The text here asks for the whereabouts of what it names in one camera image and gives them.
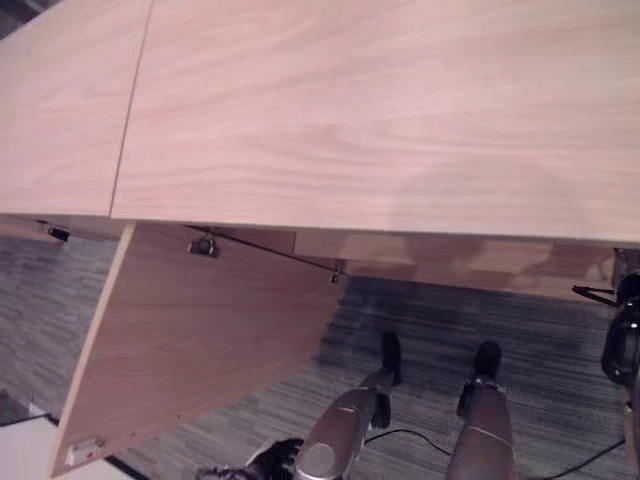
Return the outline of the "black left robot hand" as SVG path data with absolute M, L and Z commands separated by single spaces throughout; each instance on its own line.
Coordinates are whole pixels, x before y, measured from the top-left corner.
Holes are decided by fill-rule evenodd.
M 303 444 L 301 438 L 274 442 L 242 468 L 210 467 L 199 469 L 196 479 L 265 480 L 294 478 L 295 459 Z

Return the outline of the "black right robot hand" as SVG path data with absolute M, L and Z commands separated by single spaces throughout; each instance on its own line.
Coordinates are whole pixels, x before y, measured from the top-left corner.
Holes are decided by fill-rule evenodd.
M 621 277 L 613 290 L 574 285 L 572 291 L 613 309 L 601 368 L 613 383 L 632 390 L 639 372 L 639 271 Z

